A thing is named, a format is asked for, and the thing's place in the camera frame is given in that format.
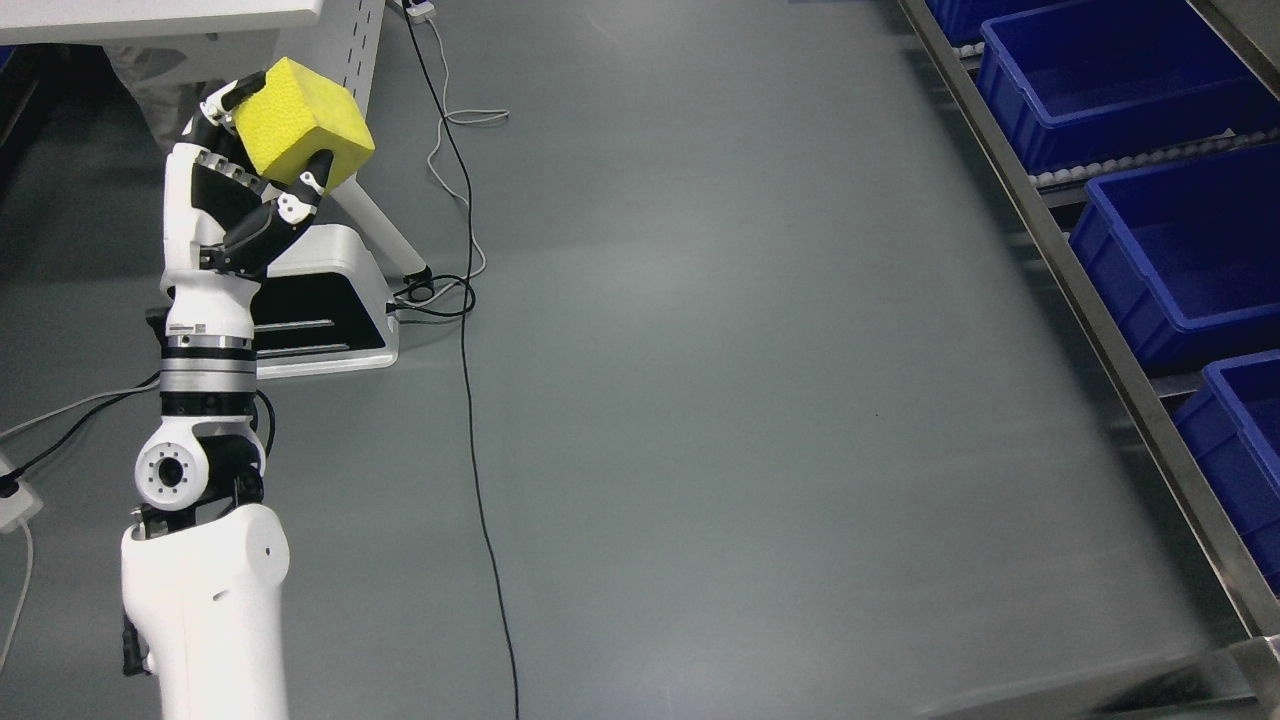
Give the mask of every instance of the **floor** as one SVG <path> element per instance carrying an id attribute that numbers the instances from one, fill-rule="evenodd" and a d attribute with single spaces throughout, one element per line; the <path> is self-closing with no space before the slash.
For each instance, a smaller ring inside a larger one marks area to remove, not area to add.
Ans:
<path id="1" fill-rule="evenodd" d="M 439 6 L 453 105 L 512 111 L 457 136 L 524 717 L 915 717 L 1230 637 L 895 3 Z M 457 272 L 398 22 L 361 179 Z M 161 161 L 100 90 L 0 187 L 0 427 L 155 368 Z M 390 369 L 265 386 L 294 717 L 511 715 L 457 331 L 404 337 Z M 155 682 L 119 675 L 116 550 L 156 421 L 122 404 L 29 478 L 47 506 L 5 716 L 159 715 Z M 22 553 L 0 538 L 0 607 Z"/>

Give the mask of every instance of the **yellow sponge cube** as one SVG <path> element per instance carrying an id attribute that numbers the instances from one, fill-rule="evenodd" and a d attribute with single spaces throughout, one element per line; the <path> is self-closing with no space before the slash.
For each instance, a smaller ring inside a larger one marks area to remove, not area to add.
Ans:
<path id="1" fill-rule="evenodd" d="M 317 150 L 333 150 L 325 190 L 349 178 L 374 154 L 374 137 L 351 92 L 288 58 L 266 72 L 266 87 L 233 111 L 257 174 L 291 183 Z"/>

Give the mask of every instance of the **stainless steel rack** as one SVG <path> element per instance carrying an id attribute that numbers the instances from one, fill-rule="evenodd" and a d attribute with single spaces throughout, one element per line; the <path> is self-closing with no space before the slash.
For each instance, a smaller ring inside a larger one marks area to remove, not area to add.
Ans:
<path id="1" fill-rule="evenodd" d="M 1280 3 L 1274 0 L 1187 0 L 1280 97 Z"/>
<path id="2" fill-rule="evenodd" d="M 1271 0 L 1188 1 L 1280 95 L 1280 72 L 1275 65 L 1280 59 L 1280 4 Z M 1233 628 L 1238 633 L 1226 647 L 1199 657 L 1105 674 L 938 716 L 956 720 L 1097 716 L 1169 705 L 1240 701 L 1252 696 L 1268 715 L 1280 717 L 1280 602 L 1170 419 L 1165 401 L 1185 393 L 1188 378 L 1147 377 L 1068 245 L 1050 209 L 1053 197 L 1042 196 L 1028 177 L 925 0 L 899 0 L 899 4 L 1089 338 L 1238 620 L 1238 628 Z"/>

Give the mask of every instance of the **white table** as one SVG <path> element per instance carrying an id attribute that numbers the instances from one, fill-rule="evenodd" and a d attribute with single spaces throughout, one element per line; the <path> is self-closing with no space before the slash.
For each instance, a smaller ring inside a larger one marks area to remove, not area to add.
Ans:
<path id="1" fill-rule="evenodd" d="M 5 0 L 0 45 L 88 42 L 315 24 L 324 0 Z"/>
<path id="2" fill-rule="evenodd" d="M 151 47 L 140 86 L 230 79 L 289 56 L 351 90 L 361 111 L 378 59 L 383 0 L 3 0 L 0 45 L 76 42 Z M 396 269 L 422 256 L 351 178 L 334 199 Z"/>

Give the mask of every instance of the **white robotic arm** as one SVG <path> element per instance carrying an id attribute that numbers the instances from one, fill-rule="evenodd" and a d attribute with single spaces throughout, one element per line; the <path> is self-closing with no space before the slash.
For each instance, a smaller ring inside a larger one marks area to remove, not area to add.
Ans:
<path id="1" fill-rule="evenodd" d="M 262 500 L 266 452 L 250 302 L 310 227 L 333 154 L 288 188 L 246 168 L 230 111 L 264 87 L 233 82 L 201 104 L 165 165 L 161 423 L 134 465 L 146 503 L 120 543 L 125 673 L 159 675 L 165 720 L 284 720 L 280 583 L 289 546 Z M 227 509 L 197 524 L 196 510 Z M 146 642 L 147 651 L 141 642 Z"/>

